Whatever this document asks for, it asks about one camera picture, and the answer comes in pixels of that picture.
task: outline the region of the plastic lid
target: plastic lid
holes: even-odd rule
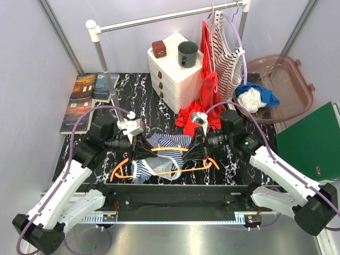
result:
[[[260,108],[253,116],[260,123],[278,123],[306,112],[313,103],[311,88],[302,76],[298,61],[270,55],[247,63],[248,81],[273,91],[280,104]]]

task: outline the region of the black marble tabletop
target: black marble tabletop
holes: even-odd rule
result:
[[[182,134],[183,128],[175,125],[177,114],[164,103],[162,99],[152,89],[151,78],[149,73],[122,73],[116,86],[116,92],[122,108],[128,111],[134,111],[140,116],[146,124],[144,135],[149,138],[154,133]],[[98,118],[116,119],[113,110],[100,109],[94,112],[93,120]],[[259,135],[255,125],[244,119],[246,129],[254,134]],[[275,129],[273,125],[261,125],[262,130],[268,139],[271,148],[276,151]],[[77,144],[83,136],[76,135],[74,144]],[[55,169],[53,181],[59,176],[69,157],[70,135],[67,135],[63,148]],[[110,175],[113,168],[124,158],[127,153],[119,154],[114,151],[107,153],[103,164],[99,166],[84,183],[104,182],[110,183]],[[220,166],[220,170],[211,167],[206,171],[184,172],[173,181],[163,179],[158,176],[152,176],[145,184],[206,184],[206,185],[248,185],[251,182],[258,182],[266,185],[273,184],[273,180],[262,171],[251,166],[249,163],[232,156],[228,147],[225,153],[215,156],[215,161]],[[125,165],[124,171],[130,175],[130,166]],[[189,161],[185,168],[202,167],[202,161]],[[114,178],[113,183],[132,183],[132,179]]]

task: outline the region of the book stack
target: book stack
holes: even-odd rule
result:
[[[71,134],[79,117],[95,106],[92,93],[95,89],[96,80],[97,73],[77,76],[60,129],[61,134]],[[93,112],[81,120],[75,132],[76,134],[85,134],[90,129],[92,115]]]
[[[116,88],[118,79],[119,79],[119,74],[111,73],[111,80],[112,80],[114,88]],[[96,102],[102,102],[102,103],[109,103],[111,100],[110,90],[108,88],[108,84],[103,73],[98,73],[96,86],[93,91],[92,97]]]

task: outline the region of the green board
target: green board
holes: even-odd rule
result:
[[[340,177],[340,126],[331,102],[276,136],[278,155],[316,181]]]

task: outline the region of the red clothing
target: red clothing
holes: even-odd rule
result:
[[[191,115],[193,112],[205,112],[211,106],[216,103],[222,101],[221,96],[219,95],[218,89],[215,93],[215,87],[218,86],[217,83],[217,73],[211,73],[210,71],[210,43],[209,43],[209,29],[208,25],[205,21],[202,24],[202,41],[201,41],[201,51],[203,52],[203,61],[202,61],[202,69],[200,72],[200,78],[203,81],[201,91],[200,91],[200,101],[194,100],[191,105],[185,109],[180,110],[178,113],[178,118],[175,122],[177,126],[184,127],[184,134],[190,135],[193,137],[194,129],[198,127],[197,124],[194,124],[191,121]],[[224,109],[224,106],[215,107],[208,114],[208,126],[213,126],[213,128],[220,129],[220,119],[219,116],[221,111]]]

